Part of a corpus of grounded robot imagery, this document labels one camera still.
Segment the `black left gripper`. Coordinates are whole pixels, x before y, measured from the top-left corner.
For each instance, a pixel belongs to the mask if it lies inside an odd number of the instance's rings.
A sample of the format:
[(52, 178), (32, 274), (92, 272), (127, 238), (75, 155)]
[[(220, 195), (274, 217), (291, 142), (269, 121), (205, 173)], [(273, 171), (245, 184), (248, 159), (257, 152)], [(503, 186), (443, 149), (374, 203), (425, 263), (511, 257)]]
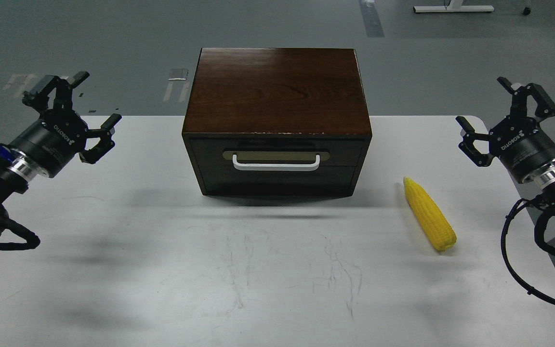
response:
[[(112, 136), (120, 114), (111, 114), (100, 128), (88, 129), (73, 110), (73, 90), (88, 77), (89, 72), (78, 72), (71, 80), (45, 75), (31, 90), (22, 92), (22, 103), (41, 116), (10, 146), (31, 158), (43, 176), (55, 177), (78, 152), (81, 162), (95, 164), (115, 146)], [(97, 144), (84, 149), (86, 139), (93, 138), (99, 139)]]

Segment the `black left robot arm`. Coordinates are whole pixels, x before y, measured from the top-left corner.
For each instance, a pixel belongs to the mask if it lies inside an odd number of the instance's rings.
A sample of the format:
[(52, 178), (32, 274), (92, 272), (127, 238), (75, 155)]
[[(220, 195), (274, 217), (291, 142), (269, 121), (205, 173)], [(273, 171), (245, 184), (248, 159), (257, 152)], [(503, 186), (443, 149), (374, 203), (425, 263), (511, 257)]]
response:
[(46, 75), (23, 93), (22, 102), (39, 116), (9, 144), (0, 142), (0, 251), (33, 250), (40, 238), (11, 219), (4, 202), (23, 194), (35, 176), (55, 177), (75, 156), (95, 164), (115, 147), (112, 136), (122, 116), (114, 113), (99, 128), (88, 127), (73, 110), (73, 91), (90, 74), (70, 80)]

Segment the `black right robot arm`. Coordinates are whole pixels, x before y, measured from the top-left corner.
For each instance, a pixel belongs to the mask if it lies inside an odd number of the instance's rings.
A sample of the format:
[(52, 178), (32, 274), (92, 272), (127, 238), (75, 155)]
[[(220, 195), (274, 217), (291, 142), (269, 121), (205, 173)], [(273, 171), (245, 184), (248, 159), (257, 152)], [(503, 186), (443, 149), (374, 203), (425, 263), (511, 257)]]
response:
[(535, 227), (535, 242), (555, 256), (555, 142), (541, 127), (555, 116), (555, 103), (541, 85), (497, 80), (512, 97), (509, 114), (487, 133), (477, 133), (465, 117), (456, 117), (463, 137), (459, 148), (478, 167), (498, 158), (516, 182), (539, 187), (546, 208)]

